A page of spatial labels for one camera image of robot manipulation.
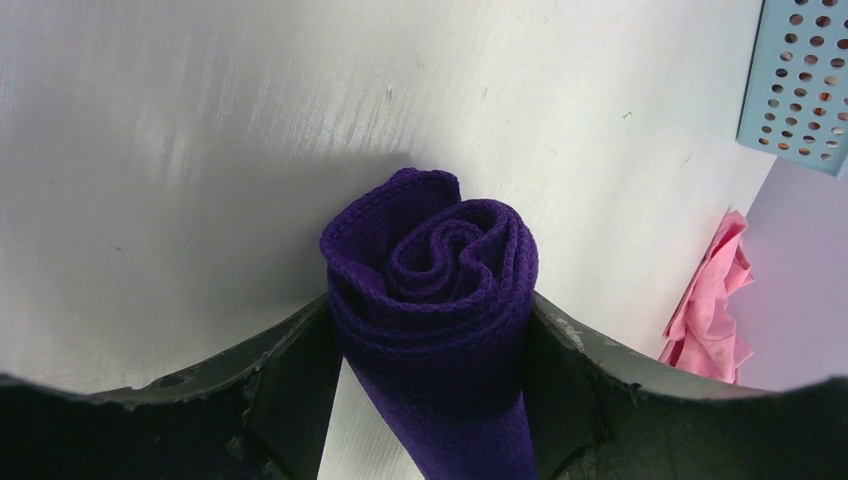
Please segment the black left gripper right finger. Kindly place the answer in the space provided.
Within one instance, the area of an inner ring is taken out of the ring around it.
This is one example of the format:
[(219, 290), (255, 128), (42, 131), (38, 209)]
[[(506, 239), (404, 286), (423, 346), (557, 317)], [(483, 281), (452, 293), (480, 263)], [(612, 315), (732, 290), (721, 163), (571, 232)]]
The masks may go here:
[(523, 393), (543, 479), (843, 479), (847, 381), (784, 392), (673, 368), (534, 300)]

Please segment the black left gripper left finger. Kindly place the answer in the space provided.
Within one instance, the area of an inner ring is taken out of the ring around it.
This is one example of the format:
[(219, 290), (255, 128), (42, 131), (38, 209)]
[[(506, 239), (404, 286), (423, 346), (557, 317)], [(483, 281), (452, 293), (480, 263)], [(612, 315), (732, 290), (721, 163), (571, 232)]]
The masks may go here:
[(140, 389), (1, 378), (5, 479), (314, 479), (341, 354), (325, 297)]

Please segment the purple cloth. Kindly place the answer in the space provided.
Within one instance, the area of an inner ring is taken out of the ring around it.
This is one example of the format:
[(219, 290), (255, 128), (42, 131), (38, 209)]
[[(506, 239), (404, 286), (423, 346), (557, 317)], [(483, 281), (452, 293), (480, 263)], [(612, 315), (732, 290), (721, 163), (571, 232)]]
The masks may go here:
[(343, 356), (427, 479), (534, 479), (521, 388), (538, 252), (520, 215), (404, 168), (325, 228)]

